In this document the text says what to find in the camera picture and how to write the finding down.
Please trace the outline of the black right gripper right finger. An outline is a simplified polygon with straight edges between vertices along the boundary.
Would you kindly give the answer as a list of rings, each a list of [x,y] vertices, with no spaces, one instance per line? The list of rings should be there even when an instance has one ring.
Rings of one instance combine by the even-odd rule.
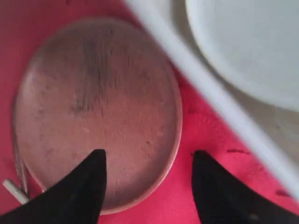
[[[299,216],[274,204],[230,174],[209,153],[195,151],[191,186],[203,224],[297,224]]]

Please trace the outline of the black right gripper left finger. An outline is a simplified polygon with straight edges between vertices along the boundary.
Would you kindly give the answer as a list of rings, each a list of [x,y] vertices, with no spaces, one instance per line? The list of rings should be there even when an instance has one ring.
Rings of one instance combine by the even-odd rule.
[[[96,224],[107,187],[106,152],[93,150],[73,171],[28,203],[2,215],[2,224]]]

